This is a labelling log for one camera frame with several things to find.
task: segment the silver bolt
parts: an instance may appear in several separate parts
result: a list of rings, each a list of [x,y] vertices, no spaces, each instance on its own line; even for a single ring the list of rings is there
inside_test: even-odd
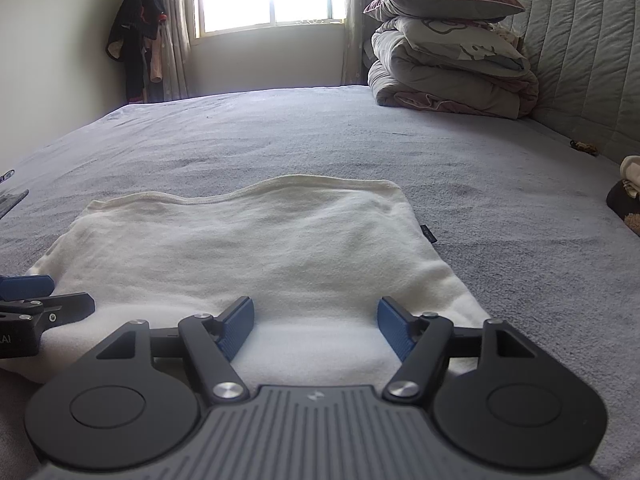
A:
[[[386,390],[394,397],[413,397],[420,390],[413,381],[395,381],[386,387]]]
[[[218,383],[213,387],[213,394],[221,399],[235,399],[244,392],[244,388],[238,383]]]

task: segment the quilted headboard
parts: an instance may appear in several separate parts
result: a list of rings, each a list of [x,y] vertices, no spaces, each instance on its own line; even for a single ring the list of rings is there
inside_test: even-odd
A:
[[[640,0],[519,0],[501,22],[540,81],[533,119],[620,162],[640,153]]]

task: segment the pink pillow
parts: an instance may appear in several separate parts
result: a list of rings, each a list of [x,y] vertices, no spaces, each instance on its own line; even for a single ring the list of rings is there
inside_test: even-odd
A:
[[[373,0],[364,13],[379,22],[395,16],[498,22],[523,10],[518,0]]]

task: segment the eyeglasses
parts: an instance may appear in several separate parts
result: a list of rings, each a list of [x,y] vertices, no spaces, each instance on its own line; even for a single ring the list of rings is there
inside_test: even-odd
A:
[[[0,175],[0,184],[2,184],[9,177],[14,176],[15,170],[9,170],[4,175]]]

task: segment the wall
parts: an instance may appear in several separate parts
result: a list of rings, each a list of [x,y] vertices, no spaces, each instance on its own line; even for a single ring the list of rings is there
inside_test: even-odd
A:
[[[0,0],[0,172],[124,104],[104,52],[121,2]]]
[[[196,40],[189,87],[194,96],[261,90],[338,86],[343,25],[256,28]]]

